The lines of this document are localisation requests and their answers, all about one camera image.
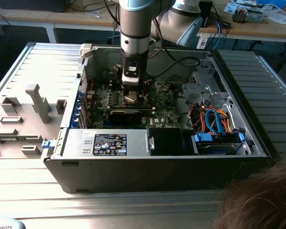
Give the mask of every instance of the workbench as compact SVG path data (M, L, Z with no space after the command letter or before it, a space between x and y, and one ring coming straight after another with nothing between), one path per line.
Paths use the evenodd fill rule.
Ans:
M215 0L215 7L218 14L224 21L231 23L231 29L227 38L254 40L254 41L272 41L286 42L286 25L281 25L268 18L264 18L261 24L258 23L235 23L232 21L232 14L223 13L223 10L229 0ZM102 7L103 4L96 4L88 9ZM81 5L74 4L74 7L81 9ZM112 19L106 8L99 10L99 18L68 9L65 13L55 13L49 11L37 10L4 10L0 9L0 14L11 25L43 27L46 29L49 41L58 43L55 29L81 29L81 30L101 30L112 31ZM7 25L7 22L0 16L0 24ZM201 28L198 35L200 37L198 48L204 48L207 38L213 37L217 28L214 24Z

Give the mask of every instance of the person's hair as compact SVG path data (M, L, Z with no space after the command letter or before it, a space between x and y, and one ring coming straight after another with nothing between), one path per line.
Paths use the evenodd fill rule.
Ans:
M213 229L286 229L286 163L236 182L224 194Z

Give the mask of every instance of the red cable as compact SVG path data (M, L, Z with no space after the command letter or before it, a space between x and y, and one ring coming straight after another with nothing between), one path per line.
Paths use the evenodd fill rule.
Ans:
M93 79L91 78L91 88L90 88L89 92L92 91L92 88L93 88Z

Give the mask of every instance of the robotic arm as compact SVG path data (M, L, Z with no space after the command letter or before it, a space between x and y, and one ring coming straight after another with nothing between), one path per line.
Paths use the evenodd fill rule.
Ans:
M189 46L198 33L202 18L199 0L112 0L121 6L120 32L124 96L135 102L140 78L146 74L150 37L158 34L158 22L165 40Z

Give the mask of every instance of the power supply label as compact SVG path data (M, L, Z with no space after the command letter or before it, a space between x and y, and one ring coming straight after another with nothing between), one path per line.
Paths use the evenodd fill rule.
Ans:
M95 135L93 155L126 156L127 135Z

